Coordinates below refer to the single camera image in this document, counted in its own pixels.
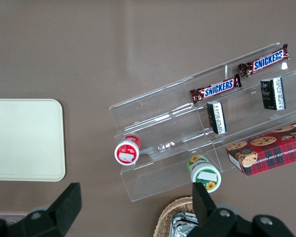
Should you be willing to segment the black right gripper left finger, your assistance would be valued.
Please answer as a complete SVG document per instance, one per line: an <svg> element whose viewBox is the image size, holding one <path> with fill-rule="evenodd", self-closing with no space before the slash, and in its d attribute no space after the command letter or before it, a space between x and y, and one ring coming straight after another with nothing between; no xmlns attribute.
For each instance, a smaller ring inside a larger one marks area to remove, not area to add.
<svg viewBox="0 0 296 237"><path fill-rule="evenodd" d="M25 237L64 237L82 208L80 183L71 183L46 209L21 221Z"/></svg>

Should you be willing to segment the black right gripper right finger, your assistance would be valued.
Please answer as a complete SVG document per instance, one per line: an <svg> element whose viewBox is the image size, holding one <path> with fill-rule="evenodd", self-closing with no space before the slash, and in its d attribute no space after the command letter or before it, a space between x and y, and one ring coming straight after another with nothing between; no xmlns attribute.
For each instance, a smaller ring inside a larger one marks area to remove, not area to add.
<svg viewBox="0 0 296 237"><path fill-rule="evenodd" d="M192 231L193 237L232 237L237 216L227 208L218 208L201 183L193 183L193 210L198 226Z"/></svg>

